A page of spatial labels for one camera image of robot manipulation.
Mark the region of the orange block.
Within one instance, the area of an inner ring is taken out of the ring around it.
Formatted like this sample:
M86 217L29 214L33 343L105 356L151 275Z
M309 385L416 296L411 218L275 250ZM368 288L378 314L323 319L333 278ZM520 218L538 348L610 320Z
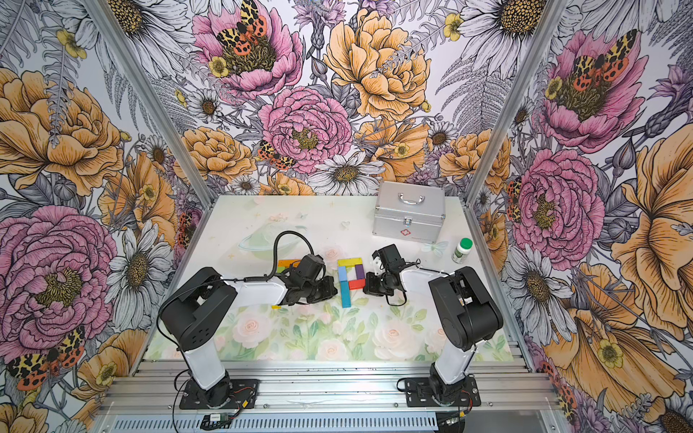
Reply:
M288 259L288 260L280 260L277 263L277 266L279 268L288 268L292 266L297 266L300 263L300 259Z

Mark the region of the teal block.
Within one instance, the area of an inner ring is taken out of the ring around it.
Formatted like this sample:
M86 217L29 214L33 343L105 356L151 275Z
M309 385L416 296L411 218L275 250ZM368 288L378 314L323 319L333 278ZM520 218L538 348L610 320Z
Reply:
M343 309L348 309L352 307L351 303L351 290L349 288L347 281L339 282L341 305Z

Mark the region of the purple block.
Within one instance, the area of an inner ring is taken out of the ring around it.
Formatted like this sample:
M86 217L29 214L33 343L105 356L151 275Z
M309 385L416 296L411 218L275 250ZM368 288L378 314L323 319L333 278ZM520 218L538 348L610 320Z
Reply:
M355 266L355 271L356 271L358 280L366 279L366 272L365 272L364 266L362 264L357 264Z

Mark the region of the red block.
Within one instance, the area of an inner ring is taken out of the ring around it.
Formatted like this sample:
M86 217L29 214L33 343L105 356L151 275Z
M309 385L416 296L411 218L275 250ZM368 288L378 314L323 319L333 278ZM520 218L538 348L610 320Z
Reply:
M366 279L348 281L350 290L363 290L366 287Z

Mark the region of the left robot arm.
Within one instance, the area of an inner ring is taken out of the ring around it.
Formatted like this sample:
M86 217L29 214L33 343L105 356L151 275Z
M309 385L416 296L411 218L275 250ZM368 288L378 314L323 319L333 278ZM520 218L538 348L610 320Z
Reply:
M191 380L180 401L182 410L241 408L243 391L255 393L258 381L233 379L223 366L214 338L227 312L251 306L290 307L317 304L337 296L334 277L316 254L270 276L225 278L204 267L188 279L160 308L159 319L188 366Z

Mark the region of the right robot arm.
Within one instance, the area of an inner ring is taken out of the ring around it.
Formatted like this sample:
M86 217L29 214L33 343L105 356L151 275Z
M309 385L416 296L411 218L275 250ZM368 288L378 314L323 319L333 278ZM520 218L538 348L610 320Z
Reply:
M366 274L364 293L390 299L402 295L429 294L446 337L441 355L426 377L402 378L396 388L407 406L460 407L468 411L481 405L480 391L469 372L478 345L494 337L504 326L503 315L478 273L470 266L454 272L423 268L408 262L396 245L373 252L380 266Z

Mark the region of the silver metal case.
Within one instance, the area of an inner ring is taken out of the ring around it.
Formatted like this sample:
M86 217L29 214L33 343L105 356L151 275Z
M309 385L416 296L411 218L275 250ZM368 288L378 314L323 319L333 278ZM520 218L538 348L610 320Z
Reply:
M375 236L436 243L446 218L440 188L402 182L381 184L375 203Z

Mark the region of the clear glass bowl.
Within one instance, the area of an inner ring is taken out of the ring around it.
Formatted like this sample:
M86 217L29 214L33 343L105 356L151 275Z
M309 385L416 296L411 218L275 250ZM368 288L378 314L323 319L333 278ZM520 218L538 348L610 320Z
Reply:
M302 235L306 235L307 227L278 222L265 223L250 235L243 238L239 242L238 248L242 251L254 254L258 258L271 259L274 252L275 238L284 231L296 231ZM278 255L280 257L287 256L287 254L292 252L300 243L301 239L297 236L284 236L278 244Z

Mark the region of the white green-capped bottle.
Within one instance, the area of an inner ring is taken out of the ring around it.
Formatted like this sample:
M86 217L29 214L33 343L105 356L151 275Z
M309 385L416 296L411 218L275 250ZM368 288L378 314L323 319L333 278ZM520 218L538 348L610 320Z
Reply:
M455 263L462 263L472 252L474 248L474 242L468 237L462 238L456 245L453 253L452 260Z

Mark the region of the aluminium rail frame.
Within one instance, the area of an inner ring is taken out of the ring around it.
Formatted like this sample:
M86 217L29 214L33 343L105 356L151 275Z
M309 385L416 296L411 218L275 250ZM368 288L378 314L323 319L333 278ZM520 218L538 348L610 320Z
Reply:
M179 362L144 363L118 379L97 432L566 432L547 375L522 360L477 362L474 385L449 406L407 391L426 362L228 362L230 401L195 402Z

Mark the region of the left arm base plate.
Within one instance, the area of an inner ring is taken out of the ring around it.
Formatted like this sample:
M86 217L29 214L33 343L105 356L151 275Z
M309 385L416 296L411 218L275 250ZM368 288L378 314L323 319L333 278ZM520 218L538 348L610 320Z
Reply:
M179 408L184 411L253 409L260 382L256 379L223 378L209 390L189 380Z

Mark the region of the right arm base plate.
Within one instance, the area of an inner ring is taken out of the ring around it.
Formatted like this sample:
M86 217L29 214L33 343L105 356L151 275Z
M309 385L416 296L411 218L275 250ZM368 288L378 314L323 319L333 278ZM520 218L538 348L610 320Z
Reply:
M468 410L480 407L481 397L474 376L469 375L455 384L444 384L434 377L409 377L397 382L397 391L405 394L410 408L460 407Z

